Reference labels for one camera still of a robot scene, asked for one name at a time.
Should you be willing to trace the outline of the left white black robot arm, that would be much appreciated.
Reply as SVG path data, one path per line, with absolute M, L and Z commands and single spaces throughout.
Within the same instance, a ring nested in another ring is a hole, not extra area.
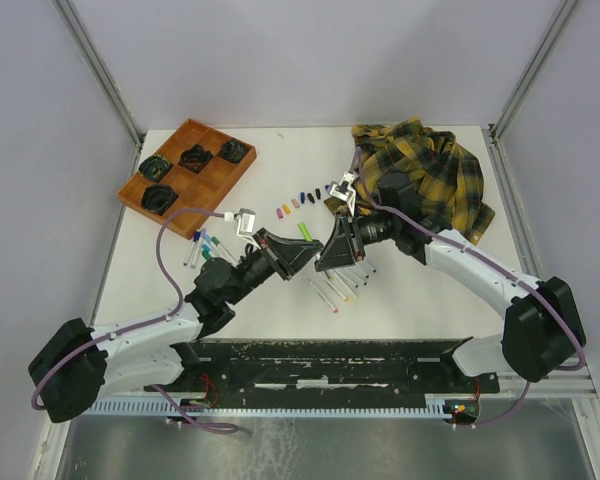
M 89 327 L 80 318 L 64 322 L 28 366 L 32 408 L 63 423 L 101 398 L 135 388 L 173 383 L 192 389 L 201 366 L 186 345 L 220 331 L 234 318 L 234 305 L 274 275 L 292 279 L 322 247 L 318 240 L 260 229 L 237 263 L 205 261 L 193 290 L 179 293 L 173 306 L 104 327 Z

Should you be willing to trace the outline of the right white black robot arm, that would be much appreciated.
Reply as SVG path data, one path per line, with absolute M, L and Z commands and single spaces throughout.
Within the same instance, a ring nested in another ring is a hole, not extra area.
M 328 188 L 341 202 L 332 233 L 315 262 L 318 271 L 352 267 L 364 260 L 368 245 L 391 240 L 403 254 L 449 275 L 486 302 L 502 319 L 499 334 L 456 344 L 438 368 L 447 389 L 461 391 L 475 377 L 513 370 L 536 383 L 577 357 L 583 367 L 586 336 L 569 285 L 558 277 L 542 281 L 508 268 L 482 252 L 450 224 L 421 207 L 413 183 L 403 174 L 381 177 L 371 195 L 371 212 L 361 212 L 347 172 Z

